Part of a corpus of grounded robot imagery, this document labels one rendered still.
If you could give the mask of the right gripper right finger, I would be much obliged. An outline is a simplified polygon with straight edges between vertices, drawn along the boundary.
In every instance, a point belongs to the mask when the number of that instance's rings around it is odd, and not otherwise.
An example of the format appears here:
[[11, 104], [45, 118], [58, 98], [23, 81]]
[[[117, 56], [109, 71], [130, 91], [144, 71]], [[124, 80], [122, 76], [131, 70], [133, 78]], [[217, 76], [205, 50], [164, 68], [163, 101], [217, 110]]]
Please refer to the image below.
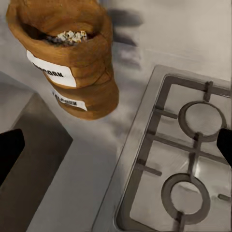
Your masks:
[[217, 146], [232, 167], [232, 130], [220, 129]]

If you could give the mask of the popcorn bag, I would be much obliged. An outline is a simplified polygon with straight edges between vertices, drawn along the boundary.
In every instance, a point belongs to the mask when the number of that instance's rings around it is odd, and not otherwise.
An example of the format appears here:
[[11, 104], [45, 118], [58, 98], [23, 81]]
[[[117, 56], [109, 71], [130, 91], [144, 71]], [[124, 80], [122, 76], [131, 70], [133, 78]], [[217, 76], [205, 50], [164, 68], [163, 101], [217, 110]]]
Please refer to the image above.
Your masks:
[[[80, 89], [111, 80], [112, 19], [96, 0], [12, 0], [5, 19], [28, 59], [54, 85]], [[73, 47], [47, 42], [70, 31], [85, 31], [89, 40]]]

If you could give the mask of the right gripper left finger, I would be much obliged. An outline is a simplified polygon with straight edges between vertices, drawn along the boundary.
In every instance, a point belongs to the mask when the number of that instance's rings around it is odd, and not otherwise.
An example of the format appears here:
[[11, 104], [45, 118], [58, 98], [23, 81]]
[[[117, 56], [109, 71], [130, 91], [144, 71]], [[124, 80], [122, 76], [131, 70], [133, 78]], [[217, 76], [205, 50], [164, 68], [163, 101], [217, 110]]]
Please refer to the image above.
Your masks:
[[25, 147], [21, 129], [0, 134], [0, 186]]

